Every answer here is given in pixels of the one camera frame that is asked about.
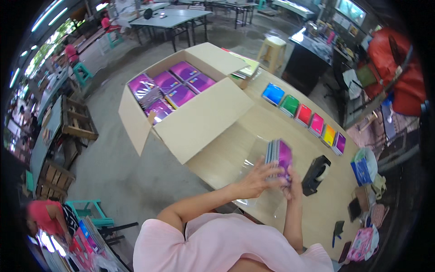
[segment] pink bag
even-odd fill
[[[377,243],[376,249],[372,248],[373,234],[375,231],[377,233],[377,229],[373,228],[359,229],[348,252],[347,259],[359,262],[367,260],[373,254],[375,254],[377,250]]]

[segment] blue notebook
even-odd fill
[[[273,105],[278,106],[284,96],[284,91],[280,87],[269,83],[261,96]]]

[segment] teal stool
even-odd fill
[[[74,203],[86,203],[83,210],[76,209],[74,207]],[[98,212],[101,215],[101,218],[92,218],[92,223],[97,227],[103,227],[103,226],[113,226],[115,224],[115,221],[113,221],[112,218],[106,217],[101,210],[98,203],[101,203],[100,199],[96,200],[73,200],[73,201],[67,201],[65,202],[66,205],[70,206],[71,209],[73,209],[74,214],[76,215],[77,219],[80,220],[80,218],[86,217],[86,216],[92,216],[90,209],[88,209],[88,205],[90,203],[93,203],[95,208],[98,210]]]
[[[116,37],[117,37],[116,40],[112,40],[112,39],[110,39],[110,34],[111,34],[111,33],[115,33],[115,34],[116,34]],[[124,42],[124,39],[121,37],[121,34],[120,34],[119,31],[117,31],[117,30],[114,30],[114,31],[112,31],[112,32],[109,32],[109,33],[107,33],[106,35],[107,35],[107,38],[109,39],[109,45],[110,45],[110,48],[115,48],[115,46],[117,46],[118,44]]]
[[[86,80],[88,80],[88,78],[94,77],[94,75],[91,74],[91,72],[81,62],[74,66],[73,72],[82,87],[86,85]]]

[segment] woman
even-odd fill
[[[302,254],[302,186],[292,168],[291,187],[284,179],[265,179],[285,170],[261,158],[239,183],[185,198],[142,225],[133,253],[134,270],[178,272],[333,271],[320,244]],[[287,199],[284,233],[257,225],[238,214],[207,213],[236,199],[257,198],[281,186]],[[183,224],[188,222],[185,237]]]
[[[38,229],[54,235],[57,241],[71,244],[71,236],[79,223],[70,206],[52,200],[33,200],[23,208],[23,218],[29,235],[35,236]]]

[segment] hand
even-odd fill
[[[257,198],[265,189],[287,183],[285,178],[266,181],[270,175],[284,173],[284,169],[277,168],[278,162],[276,161],[266,165],[263,162],[264,156],[257,160],[254,168],[239,183],[235,184],[235,199]]]
[[[301,177],[291,166],[287,168],[287,173],[290,176],[291,186],[281,186],[284,197],[287,200],[302,199]]]

